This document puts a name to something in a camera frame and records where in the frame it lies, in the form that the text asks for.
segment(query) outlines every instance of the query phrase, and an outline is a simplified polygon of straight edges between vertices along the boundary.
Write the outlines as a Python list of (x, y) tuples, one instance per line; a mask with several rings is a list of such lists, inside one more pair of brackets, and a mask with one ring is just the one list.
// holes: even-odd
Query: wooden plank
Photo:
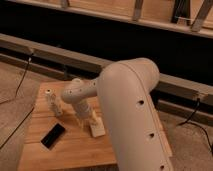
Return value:
[(144, 0), (141, 18), (151, 21), (170, 22), (174, 0)]
[[(102, 137), (92, 138), (88, 125), (84, 129), (79, 127), (71, 105), (61, 102), (64, 114), (58, 118), (54, 117), (48, 109), (45, 90), (51, 89), (59, 96), (67, 83), (41, 84), (18, 170), (39, 171), (116, 164), (108, 133)], [(88, 101), (101, 116), (97, 97), (90, 98)], [(66, 133), (49, 150), (40, 141), (56, 123), (63, 125)], [(165, 150), (168, 156), (171, 156), (169, 153), (171, 150), (158, 117), (156, 124), (159, 125), (161, 138), (165, 141)]]

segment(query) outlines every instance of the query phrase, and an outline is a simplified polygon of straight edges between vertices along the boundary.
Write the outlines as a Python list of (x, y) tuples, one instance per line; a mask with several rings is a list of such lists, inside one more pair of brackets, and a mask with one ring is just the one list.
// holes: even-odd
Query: floor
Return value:
[[(0, 62), (0, 102), (11, 98), (23, 74), (23, 70)], [(53, 78), (28, 72), (16, 100), (0, 105), (0, 147), (31, 110), (41, 82), (55, 81)], [(170, 142), (175, 171), (212, 171), (213, 157), (208, 149), (206, 137), (193, 125), (176, 126), (184, 118), (159, 111), (162, 124)], [(0, 148), (0, 171), (15, 171), (22, 152), (24, 136), (30, 117)], [(213, 128), (203, 125), (213, 141)]]

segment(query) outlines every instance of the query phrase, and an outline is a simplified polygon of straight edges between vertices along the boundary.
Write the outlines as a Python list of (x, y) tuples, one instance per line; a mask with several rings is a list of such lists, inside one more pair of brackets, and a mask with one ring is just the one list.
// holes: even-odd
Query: wire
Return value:
[(5, 146), (5, 144), (10, 140), (10, 138), (15, 134), (15, 132), (20, 128), (20, 126), (23, 124), (23, 122), (30, 116), (30, 114), (33, 112), (34, 107), (27, 113), (27, 115), (24, 117), (24, 119), (19, 123), (19, 125), (16, 127), (16, 129), (10, 134), (10, 136), (5, 140), (5, 142), (0, 146), (0, 150)]
[(204, 132), (205, 135), (206, 135), (206, 139), (207, 139), (207, 141), (208, 141), (208, 145), (209, 145), (209, 147), (210, 147), (210, 151), (211, 151), (212, 156), (213, 156), (213, 143), (211, 144), (210, 139), (209, 139), (209, 135), (208, 135), (208, 132), (206, 131), (206, 129), (204, 129), (202, 126), (200, 126), (199, 124), (196, 124), (196, 123), (194, 123), (194, 122), (187, 122), (187, 124), (191, 124), (191, 125), (197, 126), (197, 127), (199, 127), (201, 130), (203, 130), (203, 132)]
[(11, 98), (11, 99), (7, 99), (7, 100), (5, 100), (5, 101), (0, 102), (0, 105), (5, 104), (5, 103), (9, 103), (9, 102), (11, 102), (11, 101), (13, 101), (13, 100), (16, 99), (16, 97), (17, 97), (17, 95), (18, 95), (18, 92), (19, 92), (19, 89), (20, 89), (20, 87), (21, 87), (21, 85), (22, 85), (22, 83), (23, 83), (23, 81), (24, 81), (24, 78), (25, 78), (25, 76), (26, 76), (26, 73), (27, 73), (27, 71), (28, 71), (28, 68), (29, 68), (29, 65), (30, 65), (30, 62), (31, 62), (31, 56), (32, 56), (32, 55), (33, 55), (33, 54), (30, 55), (30, 57), (29, 57), (29, 59), (28, 59), (28, 61), (27, 61), (27, 64), (26, 64), (25, 69), (24, 69), (24, 74), (22, 75), (22, 78), (21, 78), (21, 80), (20, 80), (20, 82), (19, 82), (19, 84), (18, 84), (18, 86), (17, 86), (17, 88), (16, 88), (14, 97)]
[(200, 107), (200, 98), (197, 98), (197, 104), (196, 104), (195, 110), (192, 112), (192, 114), (184, 122), (181, 122), (178, 125), (184, 125), (184, 124), (188, 123), (188, 121), (190, 121), (192, 119), (192, 117), (196, 114), (199, 107)]
[(206, 135), (206, 139), (207, 139), (207, 141), (208, 141), (208, 145), (209, 145), (209, 147), (210, 147), (211, 154), (212, 154), (212, 156), (213, 156), (213, 143), (210, 142), (209, 135), (208, 135), (208, 132), (206, 131), (206, 129), (203, 128), (203, 127), (202, 127), (201, 125), (199, 125), (199, 124), (196, 124), (196, 123), (194, 123), (194, 122), (190, 122), (190, 120), (191, 120), (192, 117), (196, 114), (196, 112), (197, 112), (197, 110), (199, 109), (199, 107), (200, 107), (200, 98), (197, 99), (197, 104), (196, 104), (195, 110), (192, 112), (192, 114), (191, 114), (184, 122), (179, 123), (178, 126), (182, 126), (182, 125), (184, 125), (184, 124), (191, 124), (191, 125), (194, 125), (194, 126), (200, 128), (200, 129), (202, 129), (203, 132), (204, 132), (205, 135)]

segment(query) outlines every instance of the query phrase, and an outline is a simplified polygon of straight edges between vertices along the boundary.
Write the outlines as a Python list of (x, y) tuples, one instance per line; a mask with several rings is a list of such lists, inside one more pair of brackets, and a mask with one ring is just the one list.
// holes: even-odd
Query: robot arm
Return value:
[[(158, 81), (158, 68), (149, 59), (120, 61), (106, 67), (96, 80), (72, 88), (77, 90), (74, 96), (67, 91), (70, 87), (65, 88), (62, 99), (75, 106), (97, 93), (121, 171), (173, 170), (149, 95)], [(77, 113), (82, 104), (74, 107)]]

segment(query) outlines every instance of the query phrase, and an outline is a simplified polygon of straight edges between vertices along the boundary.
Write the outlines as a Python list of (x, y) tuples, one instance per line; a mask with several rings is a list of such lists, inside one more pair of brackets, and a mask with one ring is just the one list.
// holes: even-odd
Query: wooden table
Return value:
[[(71, 105), (61, 103), (64, 114), (59, 118), (54, 117), (49, 110), (45, 90), (52, 89), (59, 95), (64, 85), (65, 82), (41, 84), (18, 170), (56, 170), (116, 164), (108, 135), (92, 138), (89, 127), (82, 130)], [(90, 98), (89, 103), (101, 115), (97, 98)], [(63, 125), (66, 132), (49, 150), (40, 141), (56, 123)]]

